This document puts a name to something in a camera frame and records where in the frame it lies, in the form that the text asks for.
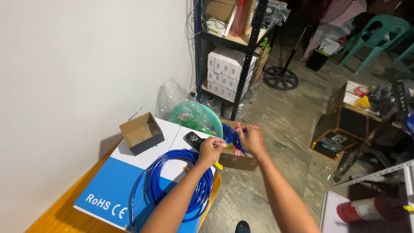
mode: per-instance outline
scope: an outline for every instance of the stack of white boxes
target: stack of white boxes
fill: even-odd
[[[234,102],[245,53],[217,46],[208,55],[207,89],[208,91],[227,98]],[[246,94],[256,59],[252,59],[246,82],[243,87],[242,98]]]

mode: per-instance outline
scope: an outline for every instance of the stand fan base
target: stand fan base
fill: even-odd
[[[286,69],[286,72],[281,74],[282,70],[283,67],[279,66],[267,68],[263,76],[264,82],[271,88],[280,91],[290,91],[298,87],[299,79],[295,73]]]

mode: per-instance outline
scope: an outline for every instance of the white wall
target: white wall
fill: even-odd
[[[25,231],[120,139],[120,124],[154,112],[162,83],[189,90],[186,7],[0,2],[0,232]]]

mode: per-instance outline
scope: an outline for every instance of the black fan stand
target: black fan stand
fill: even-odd
[[[269,85],[271,88],[280,91],[290,91],[298,87],[299,79],[295,73],[288,70],[287,67],[289,66],[290,62],[292,61],[293,56],[296,53],[296,48],[298,47],[299,43],[302,40],[303,35],[306,32],[306,28],[303,30],[299,40],[296,42],[295,47],[292,49],[289,58],[284,67],[280,66],[273,66],[269,67],[265,70],[265,75],[263,76],[264,82]]]

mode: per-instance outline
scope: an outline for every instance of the black trash bin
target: black trash bin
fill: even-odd
[[[325,64],[328,58],[328,56],[320,53],[318,50],[315,50],[306,62],[306,67],[314,71],[318,71]]]

